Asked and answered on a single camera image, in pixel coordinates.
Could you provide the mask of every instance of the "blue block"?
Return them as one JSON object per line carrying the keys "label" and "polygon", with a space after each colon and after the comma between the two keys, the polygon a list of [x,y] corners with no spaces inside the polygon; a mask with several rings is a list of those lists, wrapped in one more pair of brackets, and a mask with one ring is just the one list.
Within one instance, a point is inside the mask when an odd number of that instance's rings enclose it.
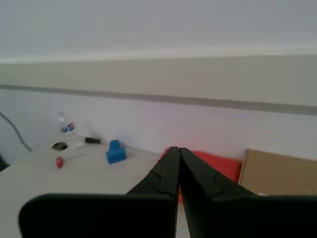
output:
{"label": "blue block", "polygon": [[113,164],[113,163],[119,162],[121,160],[125,160],[127,158],[125,151],[124,151],[124,148],[109,150],[106,153],[106,155],[107,155],[109,164]]}
{"label": "blue block", "polygon": [[118,149],[119,147],[120,147],[119,141],[118,140],[112,140],[110,142],[109,150],[115,150],[115,149]]}

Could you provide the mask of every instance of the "gray cable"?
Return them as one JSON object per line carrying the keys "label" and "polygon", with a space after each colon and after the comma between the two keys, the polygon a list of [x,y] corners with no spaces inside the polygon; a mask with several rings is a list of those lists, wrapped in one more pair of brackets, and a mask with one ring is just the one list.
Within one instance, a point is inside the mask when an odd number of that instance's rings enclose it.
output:
{"label": "gray cable", "polygon": [[13,122],[10,121],[10,119],[7,118],[5,115],[3,115],[2,112],[0,112],[0,116],[10,124],[10,126],[11,126],[11,127],[13,128],[13,130],[15,131],[16,135],[19,137],[19,140],[20,140],[21,144],[22,144],[28,151],[32,152],[31,147],[28,146],[28,144],[24,142],[24,140],[23,140],[23,138],[22,138],[20,132],[19,132],[18,129],[16,128],[15,124],[13,124]]}

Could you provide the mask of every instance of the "brown cardboard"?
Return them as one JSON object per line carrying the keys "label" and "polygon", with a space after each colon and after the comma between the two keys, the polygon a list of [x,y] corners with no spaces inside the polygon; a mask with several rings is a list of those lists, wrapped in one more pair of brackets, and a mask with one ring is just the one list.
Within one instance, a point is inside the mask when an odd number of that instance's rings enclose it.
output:
{"label": "brown cardboard", "polygon": [[316,195],[317,161],[248,150],[239,184],[255,194]]}

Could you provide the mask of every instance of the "red ball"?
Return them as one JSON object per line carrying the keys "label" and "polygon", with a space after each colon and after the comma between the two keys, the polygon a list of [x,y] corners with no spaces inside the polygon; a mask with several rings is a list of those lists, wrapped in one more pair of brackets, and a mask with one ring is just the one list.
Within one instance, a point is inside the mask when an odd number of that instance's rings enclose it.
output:
{"label": "red ball", "polygon": [[56,166],[60,169],[60,168],[63,167],[63,165],[64,165],[64,160],[63,160],[63,158],[62,158],[61,156],[58,156],[58,157],[56,158]]}

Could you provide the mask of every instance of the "white table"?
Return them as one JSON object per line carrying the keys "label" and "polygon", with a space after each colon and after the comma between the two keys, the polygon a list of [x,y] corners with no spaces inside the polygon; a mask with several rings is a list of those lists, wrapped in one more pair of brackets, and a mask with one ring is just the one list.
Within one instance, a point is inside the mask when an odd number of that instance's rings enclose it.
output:
{"label": "white table", "polygon": [[[69,142],[60,152],[48,145],[18,160],[0,173],[0,237],[20,238],[18,214],[30,199],[45,193],[126,194],[139,183],[159,160],[159,155],[126,148],[127,159],[109,165],[108,144],[82,143],[82,136],[61,136],[55,142]],[[72,149],[72,145],[81,144]],[[61,155],[73,158],[56,168]],[[179,205],[177,236],[189,237],[182,204]]]}

